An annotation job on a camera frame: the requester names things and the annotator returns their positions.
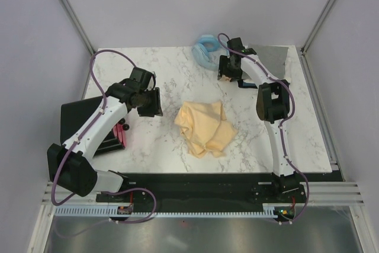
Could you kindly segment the small pink cube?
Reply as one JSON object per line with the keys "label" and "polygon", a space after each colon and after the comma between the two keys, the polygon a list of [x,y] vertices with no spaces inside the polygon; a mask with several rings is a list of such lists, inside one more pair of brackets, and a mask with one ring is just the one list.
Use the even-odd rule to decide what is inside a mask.
{"label": "small pink cube", "polygon": [[221,80],[221,81],[225,81],[225,82],[231,82],[231,81],[232,81],[231,78],[229,78],[228,76],[224,76],[224,75],[221,77],[220,80]]}

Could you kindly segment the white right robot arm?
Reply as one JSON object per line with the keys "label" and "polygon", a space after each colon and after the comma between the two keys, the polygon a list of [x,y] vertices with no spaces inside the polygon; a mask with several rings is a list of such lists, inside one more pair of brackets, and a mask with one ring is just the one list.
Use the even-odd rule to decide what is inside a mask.
{"label": "white right robot arm", "polygon": [[239,55],[220,56],[219,80],[241,80],[244,73],[247,74],[258,89],[256,112],[259,119],[264,122],[269,134],[273,158],[273,174],[277,177],[293,175],[295,169],[290,161],[285,122],[294,115],[295,105],[288,82],[278,79],[270,73],[260,62],[257,55],[244,57]]}

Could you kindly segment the yellow t shirt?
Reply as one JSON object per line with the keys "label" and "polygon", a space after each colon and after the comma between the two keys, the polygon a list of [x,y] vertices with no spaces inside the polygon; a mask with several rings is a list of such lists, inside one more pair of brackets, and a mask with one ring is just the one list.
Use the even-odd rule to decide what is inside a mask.
{"label": "yellow t shirt", "polygon": [[174,123],[186,140],[188,153],[196,158],[202,158],[207,153],[215,158],[224,156],[225,148],[237,135],[237,129],[227,120],[221,101],[185,101]]}

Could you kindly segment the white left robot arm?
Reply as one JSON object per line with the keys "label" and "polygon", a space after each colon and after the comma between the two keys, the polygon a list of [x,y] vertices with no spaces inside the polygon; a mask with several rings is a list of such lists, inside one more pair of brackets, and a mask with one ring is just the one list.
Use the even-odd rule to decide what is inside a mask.
{"label": "white left robot arm", "polygon": [[54,204],[58,203],[54,197],[57,187],[81,197],[96,191],[109,193],[116,201],[128,199],[130,187],[123,183],[122,175],[113,171],[97,171],[91,161],[113,127],[134,108],[141,117],[162,116],[160,89],[144,89],[132,81],[112,84],[103,92],[99,106],[81,128],[62,145],[54,143],[48,148],[49,175],[53,183],[51,200]]}

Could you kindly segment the black pink drawer organizer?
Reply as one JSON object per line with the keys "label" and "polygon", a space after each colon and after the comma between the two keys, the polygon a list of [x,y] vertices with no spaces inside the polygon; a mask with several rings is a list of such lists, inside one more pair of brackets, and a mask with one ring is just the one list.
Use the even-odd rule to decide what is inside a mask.
{"label": "black pink drawer organizer", "polygon": [[[102,96],[92,97],[85,100],[66,103],[60,109],[60,143],[63,144],[69,139],[87,119],[92,116],[95,109],[100,105]],[[105,139],[99,145],[95,156],[105,153],[123,150],[127,146],[126,131],[129,129],[125,119],[117,123]]]}

